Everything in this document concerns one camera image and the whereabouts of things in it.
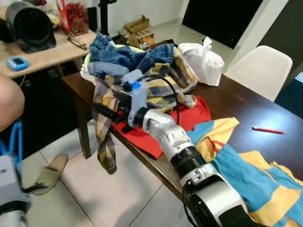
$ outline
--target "red pen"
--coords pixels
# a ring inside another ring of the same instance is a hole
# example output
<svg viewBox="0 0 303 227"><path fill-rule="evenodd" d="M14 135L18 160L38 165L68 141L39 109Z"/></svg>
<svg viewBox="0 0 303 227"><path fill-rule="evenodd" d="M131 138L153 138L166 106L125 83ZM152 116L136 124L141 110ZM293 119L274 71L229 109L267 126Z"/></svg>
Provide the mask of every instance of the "red pen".
<svg viewBox="0 0 303 227"><path fill-rule="evenodd" d="M267 131L267 132L273 132L273 133L279 133L279 134L283 134L284 133L281 130L264 129L264 128L260 128L260 127L257 127L257 126L253 126L252 129L253 130L257 130L257 131Z"/></svg>

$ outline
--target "slipper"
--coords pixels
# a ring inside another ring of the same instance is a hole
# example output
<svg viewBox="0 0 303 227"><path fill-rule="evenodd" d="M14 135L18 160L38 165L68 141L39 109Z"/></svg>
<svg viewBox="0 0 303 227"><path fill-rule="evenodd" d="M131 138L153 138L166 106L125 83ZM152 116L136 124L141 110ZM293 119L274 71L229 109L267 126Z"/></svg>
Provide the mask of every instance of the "slipper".
<svg viewBox="0 0 303 227"><path fill-rule="evenodd" d="M44 195L48 193L56 184L61 176L63 169L68 161L66 154L57 155L49 166L45 167L39 175L36 184L43 183L47 188L39 190L34 195Z"/></svg>

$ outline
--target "black cable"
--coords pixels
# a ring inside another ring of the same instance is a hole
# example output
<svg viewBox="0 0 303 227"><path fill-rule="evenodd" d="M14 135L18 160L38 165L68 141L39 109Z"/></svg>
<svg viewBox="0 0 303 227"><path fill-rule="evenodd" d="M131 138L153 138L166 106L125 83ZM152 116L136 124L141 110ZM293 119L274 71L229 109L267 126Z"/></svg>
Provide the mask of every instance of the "black cable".
<svg viewBox="0 0 303 227"><path fill-rule="evenodd" d="M148 75L145 75L145 76L142 76L142 77L139 77L137 79L137 81L141 81L145 78L158 78L158 79L162 79L164 80L171 88L171 90L173 91L174 93L174 96L175 96L175 100L176 100L176 109L177 109L177 124L179 124L179 120L180 120L180 108L179 108L179 102L178 102L178 95L176 93L176 90L174 89L174 87L172 86L172 84L165 78L163 78L162 76L159 76L159 75L153 75L153 74L148 74Z"/></svg>
<svg viewBox="0 0 303 227"><path fill-rule="evenodd" d="M185 200L185 197L184 197L184 195L185 195L185 188L186 186L183 186L183 189L182 189L182 202L183 202L183 207L184 207L184 211L185 211L185 213L186 213L186 216L187 216L187 219L188 219L188 221L193 225L193 227L198 227L195 223L194 223L194 221L193 221L193 219L191 218L191 216L189 215L189 213L188 213L188 211L187 211L187 207L186 207L186 205L185 205L185 203L184 203L184 200Z"/></svg>

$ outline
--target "wooden table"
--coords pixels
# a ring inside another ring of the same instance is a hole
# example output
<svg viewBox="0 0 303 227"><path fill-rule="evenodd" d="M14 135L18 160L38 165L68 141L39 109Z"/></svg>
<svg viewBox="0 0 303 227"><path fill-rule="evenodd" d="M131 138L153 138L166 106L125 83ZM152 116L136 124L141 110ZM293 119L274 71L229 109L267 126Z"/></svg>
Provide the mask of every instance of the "wooden table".
<svg viewBox="0 0 303 227"><path fill-rule="evenodd" d="M0 7L0 18L2 19L5 19L6 8ZM62 76L60 64L66 61L75 61L77 68L80 69L83 62L82 57L89 53L89 49L83 50L69 42L65 32L61 28L54 30L54 36L57 42L54 48L35 53L24 53L16 43L8 44L0 41L0 75L16 78L55 66L59 76ZM88 33L78 36L87 47L89 47L95 37L96 33L90 30ZM6 61L16 56L27 60L29 67L21 71L14 71L9 68Z"/></svg>
<svg viewBox="0 0 303 227"><path fill-rule="evenodd" d="M79 73L63 78L72 91L79 119L79 135L83 154L90 156L85 108L91 110L94 86L83 80ZM219 87L198 84L195 94L209 106L212 119L236 117L240 125L229 144L239 153L259 150L267 162L276 161L288 167L298 179L303 179L303 120L288 110L222 75ZM281 129L285 134L254 131L252 126ZM154 160L132 145L113 127L111 132L149 168L179 199L182 191L179 177L162 154Z"/></svg>

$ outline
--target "blue device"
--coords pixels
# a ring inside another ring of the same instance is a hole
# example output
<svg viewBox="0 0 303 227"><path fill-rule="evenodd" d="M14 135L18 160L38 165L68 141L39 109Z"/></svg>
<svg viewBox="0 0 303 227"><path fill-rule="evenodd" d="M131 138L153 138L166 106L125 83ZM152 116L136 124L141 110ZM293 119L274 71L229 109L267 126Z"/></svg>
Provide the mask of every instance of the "blue device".
<svg viewBox="0 0 303 227"><path fill-rule="evenodd" d="M12 70L19 71L28 67L28 62L24 58L16 57L8 59L8 65Z"/></svg>

